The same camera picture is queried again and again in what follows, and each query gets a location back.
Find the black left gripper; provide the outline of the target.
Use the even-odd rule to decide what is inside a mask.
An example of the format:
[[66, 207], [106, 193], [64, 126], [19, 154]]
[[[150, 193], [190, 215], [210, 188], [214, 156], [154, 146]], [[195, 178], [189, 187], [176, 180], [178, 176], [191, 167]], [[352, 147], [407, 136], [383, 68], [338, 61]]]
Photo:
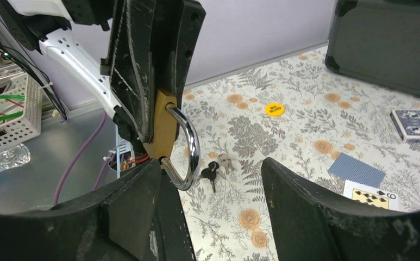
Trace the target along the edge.
[[111, 87], [140, 140], [149, 143], [153, 129], [153, 65], [151, 35], [154, 15], [155, 87], [175, 95], [181, 108], [184, 87], [206, 16], [198, 1], [62, 0], [70, 21], [98, 25], [111, 36]]

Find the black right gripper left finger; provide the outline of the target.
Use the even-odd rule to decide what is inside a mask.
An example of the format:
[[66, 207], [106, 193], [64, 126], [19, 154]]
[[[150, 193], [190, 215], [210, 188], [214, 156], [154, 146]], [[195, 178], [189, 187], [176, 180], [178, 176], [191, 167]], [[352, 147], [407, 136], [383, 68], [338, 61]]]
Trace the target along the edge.
[[0, 260], [195, 260], [159, 162], [49, 210], [0, 214]]

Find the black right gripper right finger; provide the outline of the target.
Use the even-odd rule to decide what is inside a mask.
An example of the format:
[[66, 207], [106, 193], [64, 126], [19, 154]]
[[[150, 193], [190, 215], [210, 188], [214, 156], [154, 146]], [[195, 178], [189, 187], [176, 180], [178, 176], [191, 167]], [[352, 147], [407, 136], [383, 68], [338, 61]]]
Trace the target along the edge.
[[420, 260], [420, 211], [353, 201], [272, 158], [261, 175], [280, 260]]

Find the brass padlock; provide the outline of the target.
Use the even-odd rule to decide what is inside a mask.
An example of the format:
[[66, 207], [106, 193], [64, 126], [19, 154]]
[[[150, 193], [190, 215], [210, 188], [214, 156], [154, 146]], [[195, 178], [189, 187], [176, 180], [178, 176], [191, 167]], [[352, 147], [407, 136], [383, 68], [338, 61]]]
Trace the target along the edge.
[[[188, 148], [188, 167], [184, 178], [173, 166], [170, 156], [174, 142], [182, 128]], [[159, 161], [171, 182], [181, 191], [189, 190], [199, 175], [201, 151], [197, 131], [191, 120], [178, 108], [177, 98], [170, 92], [159, 89], [156, 93], [154, 111], [154, 135], [144, 148], [150, 156]]]

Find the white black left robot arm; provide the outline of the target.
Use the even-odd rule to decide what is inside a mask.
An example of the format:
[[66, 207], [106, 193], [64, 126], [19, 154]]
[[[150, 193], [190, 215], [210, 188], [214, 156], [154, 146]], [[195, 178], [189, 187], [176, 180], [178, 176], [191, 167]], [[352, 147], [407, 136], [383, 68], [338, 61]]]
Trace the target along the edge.
[[[156, 91], [182, 95], [206, 11], [197, 1], [0, 1], [0, 16], [20, 44], [62, 65], [149, 143]], [[90, 56], [72, 24], [109, 31], [107, 56]]]

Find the silver keys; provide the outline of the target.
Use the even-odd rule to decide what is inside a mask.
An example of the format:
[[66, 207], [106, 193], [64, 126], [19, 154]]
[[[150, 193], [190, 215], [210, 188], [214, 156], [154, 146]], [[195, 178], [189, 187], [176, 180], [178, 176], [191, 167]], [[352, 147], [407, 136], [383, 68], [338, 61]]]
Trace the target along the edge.
[[218, 162], [220, 166], [224, 168], [224, 172], [226, 175], [230, 174], [232, 171], [235, 170], [233, 166], [233, 157], [227, 153], [221, 153], [217, 156]]

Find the black-headed keys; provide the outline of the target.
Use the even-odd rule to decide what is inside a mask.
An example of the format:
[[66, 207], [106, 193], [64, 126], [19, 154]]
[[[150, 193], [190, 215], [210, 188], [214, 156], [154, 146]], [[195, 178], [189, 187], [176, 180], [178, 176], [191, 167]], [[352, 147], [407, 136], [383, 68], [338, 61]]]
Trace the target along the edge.
[[213, 193], [216, 192], [215, 179], [217, 177], [219, 168], [220, 168], [219, 163], [216, 161], [212, 161], [208, 164], [207, 168], [204, 168], [200, 172], [200, 176], [202, 178], [206, 178], [210, 181]]

